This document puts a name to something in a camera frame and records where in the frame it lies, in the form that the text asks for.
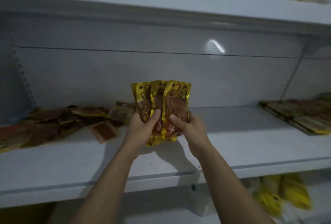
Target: person's right hand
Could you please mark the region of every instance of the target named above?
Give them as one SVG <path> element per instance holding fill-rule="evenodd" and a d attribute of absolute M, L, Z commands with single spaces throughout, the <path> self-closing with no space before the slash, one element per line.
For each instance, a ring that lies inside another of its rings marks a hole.
<path fill-rule="evenodd" d="M 185 123 L 173 114 L 169 116 L 171 122 L 183 131 L 192 154 L 199 159 L 213 145 L 207 137 L 201 118 L 192 112 L 189 113 L 189 117 L 191 122 Z"/>

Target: oval logo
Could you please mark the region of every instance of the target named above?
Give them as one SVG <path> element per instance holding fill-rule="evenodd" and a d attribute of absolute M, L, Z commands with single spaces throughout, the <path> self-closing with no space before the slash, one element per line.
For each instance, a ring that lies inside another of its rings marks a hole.
<path fill-rule="evenodd" d="M 184 85 L 182 90 L 180 91 L 180 98 L 181 99 L 186 99 L 186 95 L 187 95 L 187 86 Z"/>

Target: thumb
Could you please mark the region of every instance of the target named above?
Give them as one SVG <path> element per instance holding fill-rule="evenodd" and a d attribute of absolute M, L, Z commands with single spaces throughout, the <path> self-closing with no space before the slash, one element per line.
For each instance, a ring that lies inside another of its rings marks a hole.
<path fill-rule="evenodd" d="M 159 120 L 160 114 L 161 114 L 161 111 L 159 109 L 156 109 L 154 111 L 154 113 L 151 115 L 151 118 L 148 120 L 146 125 L 148 125 L 148 127 L 150 127 L 152 129 L 155 126 L 155 124 L 157 123 L 157 121 Z"/>
<path fill-rule="evenodd" d="M 186 123 L 183 122 L 180 118 L 176 117 L 174 114 L 171 114 L 169 118 L 175 126 L 179 127 L 181 130 L 185 129 Z"/>

